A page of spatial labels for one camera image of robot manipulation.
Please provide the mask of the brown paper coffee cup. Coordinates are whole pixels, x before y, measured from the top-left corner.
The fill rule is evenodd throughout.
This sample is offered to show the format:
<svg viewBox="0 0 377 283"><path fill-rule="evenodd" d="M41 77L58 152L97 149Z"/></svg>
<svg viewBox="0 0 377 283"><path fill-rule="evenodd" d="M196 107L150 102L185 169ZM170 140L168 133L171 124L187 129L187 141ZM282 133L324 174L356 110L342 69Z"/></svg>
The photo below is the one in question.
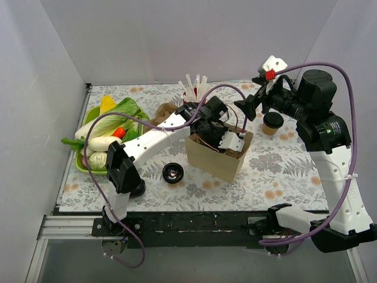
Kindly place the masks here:
<svg viewBox="0 0 377 283"><path fill-rule="evenodd" d="M284 119L277 112L269 112L263 117L262 132L268 136L274 135L283 126Z"/></svg>

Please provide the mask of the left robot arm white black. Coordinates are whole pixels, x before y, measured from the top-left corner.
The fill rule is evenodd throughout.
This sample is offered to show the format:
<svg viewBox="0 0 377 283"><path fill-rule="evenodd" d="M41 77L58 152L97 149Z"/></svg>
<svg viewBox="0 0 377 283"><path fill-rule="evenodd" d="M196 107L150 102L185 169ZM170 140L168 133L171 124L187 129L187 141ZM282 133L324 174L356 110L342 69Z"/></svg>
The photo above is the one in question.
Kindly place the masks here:
<svg viewBox="0 0 377 283"><path fill-rule="evenodd" d="M217 149L227 131L220 118L227 112L227 106L216 96L201 106L190 102L174 110L158 125L165 129L182 126L181 129L160 131L153 128L123 144L115 141L109 145L106 164L109 204L103 207L102 218L111 235L124 232L129 199L145 193L145 181L138 169L172 143L192 134Z"/></svg>

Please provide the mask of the black plastic cup lid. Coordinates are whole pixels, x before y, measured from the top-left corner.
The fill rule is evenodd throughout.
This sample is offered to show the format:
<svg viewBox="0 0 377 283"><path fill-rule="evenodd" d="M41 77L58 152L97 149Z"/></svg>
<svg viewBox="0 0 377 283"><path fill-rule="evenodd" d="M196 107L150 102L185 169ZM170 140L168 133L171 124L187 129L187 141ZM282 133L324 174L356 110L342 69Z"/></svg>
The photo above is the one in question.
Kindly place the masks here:
<svg viewBox="0 0 377 283"><path fill-rule="evenodd" d="M284 119L281 114L277 112L268 112L263 117L263 124L272 129L278 129L283 126Z"/></svg>

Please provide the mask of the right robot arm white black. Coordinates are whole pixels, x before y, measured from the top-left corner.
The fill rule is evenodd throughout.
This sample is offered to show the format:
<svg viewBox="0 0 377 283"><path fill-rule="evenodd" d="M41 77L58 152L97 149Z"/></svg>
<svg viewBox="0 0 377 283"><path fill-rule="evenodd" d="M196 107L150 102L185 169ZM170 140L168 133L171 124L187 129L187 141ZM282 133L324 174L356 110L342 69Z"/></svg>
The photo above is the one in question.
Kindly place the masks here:
<svg viewBox="0 0 377 283"><path fill-rule="evenodd" d="M272 206L267 211L266 230L280 234L288 228L298 236L266 239L261 244L286 246L310 238L318 250L329 253L375 241L376 225L365 209L354 172L356 131L349 130L344 119L331 111L337 90L332 76L322 70L307 70L294 90L285 89L283 79L273 71L254 78L260 85L258 92L235 105L249 120L256 118L258 107L264 114L282 113L296 120L297 134L317 168L329 215L310 213L288 203Z"/></svg>

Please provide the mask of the brown paper bag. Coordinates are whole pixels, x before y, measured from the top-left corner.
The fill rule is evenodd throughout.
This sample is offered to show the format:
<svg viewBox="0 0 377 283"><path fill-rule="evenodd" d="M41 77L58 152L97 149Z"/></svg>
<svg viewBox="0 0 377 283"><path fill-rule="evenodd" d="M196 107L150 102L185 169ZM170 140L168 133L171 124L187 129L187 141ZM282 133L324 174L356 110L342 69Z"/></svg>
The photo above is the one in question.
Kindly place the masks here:
<svg viewBox="0 0 377 283"><path fill-rule="evenodd" d="M253 139L253 133L243 131L237 126L231 126L221 121L221 118L224 115L228 115L228 113L229 109L224 103L211 103L208 101L200 107L197 120L209 120L213 123L223 122L230 129L229 131L237 133L244 140L244 147L241 152L234 152L232 150L216 152L199 143L196 134L186 137L185 144L188 163L190 165L231 183L235 180L235 177L243 166L244 158Z"/></svg>

